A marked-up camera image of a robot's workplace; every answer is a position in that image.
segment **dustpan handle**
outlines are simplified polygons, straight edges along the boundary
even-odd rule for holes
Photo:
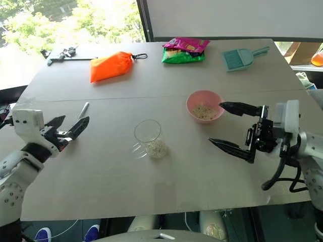
[[[265,54],[267,54],[268,50],[269,50],[269,46],[266,46],[266,47],[261,48],[261,49],[256,49],[256,50],[254,50],[252,52],[253,57],[258,57],[258,56],[261,56],[261,55],[265,55]]]

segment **robotic hand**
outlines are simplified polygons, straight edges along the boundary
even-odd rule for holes
[[[67,132],[58,132],[65,116],[55,117],[44,124],[42,111],[30,109],[13,110],[6,124],[26,142],[0,162],[0,240],[20,242],[24,237],[20,229],[23,197],[28,186],[44,168],[43,163],[57,156],[87,127],[90,118],[80,120]]]
[[[247,150],[238,145],[209,138],[221,150],[254,163],[256,150],[266,152],[272,157],[280,157],[279,167],[274,176],[261,185],[266,191],[276,182],[291,181],[292,193],[309,190],[314,205],[315,232],[319,241],[323,241],[323,136],[308,132],[299,133],[299,101],[290,100],[276,105],[274,121],[267,119],[268,106],[251,106],[240,102],[223,102],[220,106],[226,111],[242,116],[259,116],[259,121],[248,130]],[[285,165],[297,168],[295,178],[280,178]],[[307,187],[295,188],[298,183]]]

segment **snack bag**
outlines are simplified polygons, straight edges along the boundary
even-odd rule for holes
[[[201,62],[205,60],[205,54],[202,53],[191,53],[181,49],[169,49],[164,48],[163,63],[180,64],[189,62]]]
[[[90,61],[91,83],[126,74],[132,67],[133,59],[146,59],[147,54],[117,52],[110,57]]]
[[[163,45],[166,48],[181,49],[188,52],[202,53],[206,46],[210,43],[209,40],[194,39],[186,37],[176,37],[167,44]]]

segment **green snack bag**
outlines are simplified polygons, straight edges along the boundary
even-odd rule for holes
[[[181,49],[164,48],[163,63],[180,64],[189,62],[202,62],[205,60],[204,51],[202,53],[192,53]]]

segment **orange pouch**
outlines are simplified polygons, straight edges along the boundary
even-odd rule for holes
[[[92,59],[91,83],[123,75],[127,73],[133,63],[133,59],[146,59],[147,54],[133,55],[131,53],[117,52],[110,57]]]

